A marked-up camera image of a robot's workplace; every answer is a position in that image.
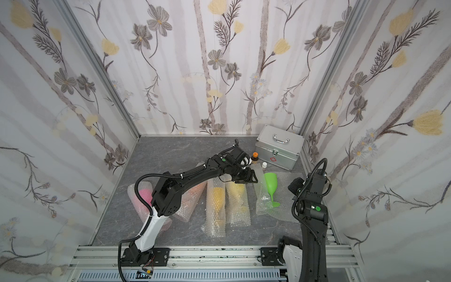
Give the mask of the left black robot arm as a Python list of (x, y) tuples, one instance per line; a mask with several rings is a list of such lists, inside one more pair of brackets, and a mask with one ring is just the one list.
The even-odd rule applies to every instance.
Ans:
[[(198, 184), (223, 175), (230, 175), (231, 181), (237, 184), (257, 183), (258, 178), (255, 171), (250, 168), (250, 164), (250, 155), (236, 143), (186, 172), (148, 173), (139, 177), (135, 182), (134, 192), (139, 202), (149, 211), (149, 215), (135, 237), (119, 242), (117, 268), (121, 281), (126, 281), (122, 270), (123, 262), (141, 266), (154, 258), (153, 248), (156, 237), (167, 218), (180, 209), (182, 196), (187, 191)], [(157, 177), (159, 181), (153, 189), (152, 200), (148, 203), (139, 192), (139, 184), (150, 177)]]

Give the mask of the yellow glass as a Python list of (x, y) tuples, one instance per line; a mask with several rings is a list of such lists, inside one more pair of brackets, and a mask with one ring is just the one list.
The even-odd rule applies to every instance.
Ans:
[(227, 223), (232, 227), (251, 225), (250, 208), (245, 184), (226, 183), (228, 202), (226, 209)]

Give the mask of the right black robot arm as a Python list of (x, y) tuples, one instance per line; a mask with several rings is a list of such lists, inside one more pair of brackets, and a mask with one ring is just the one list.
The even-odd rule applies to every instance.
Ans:
[(327, 282), (326, 236), (328, 208), (323, 197), (332, 187), (321, 159), (304, 180), (294, 179), (288, 189), (294, 194), (292, 216), (300, 223), (302, 241), (284, 236), (278, 245), (278, 260), (287, 268), (289, 282)]

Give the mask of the green plastic wine glass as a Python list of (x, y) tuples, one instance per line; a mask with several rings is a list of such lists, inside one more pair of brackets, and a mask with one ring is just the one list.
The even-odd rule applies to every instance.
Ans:
[(278, 188), (278, 180), (277, 180), (277, 175), (275, 173), (265, 173), (264, 174), (264, 178), (265, 178), (265, 182), (267, 185), (267, 191), (268, 194), (270, 195), (270, 199), (271, 199), (271, 204), (274, 208), (279, 207), (280, 203), (276, 202), (274, 200), (274, 195), (275, 192)]

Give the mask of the clear bubble wrap sheet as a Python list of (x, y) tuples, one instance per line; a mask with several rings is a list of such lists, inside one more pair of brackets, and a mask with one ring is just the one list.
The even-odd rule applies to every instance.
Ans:
[(277, 176), (277, 188), (273, 195), (274, 202), (278, 202), (280, 205), (274, 207), (271, 203), (271, 196), (267, 190), (267, 183), (265, 181), (264, 174), (269, 173), (268, 169), (264, 170), (260, 164), (252, 164), (251, 168), (255, 171), (258, 183), (254, 184), (254, 190), (256, 192), (256, 214), (269, 215), (275, 219), (297, 222), (292, 216), (291, 207), (294, 201), (294, 194), (288, 189), (291, 182), (301, 177), (305, 179), (305, 176), (298, 173), (291, 172), (275, 172)]

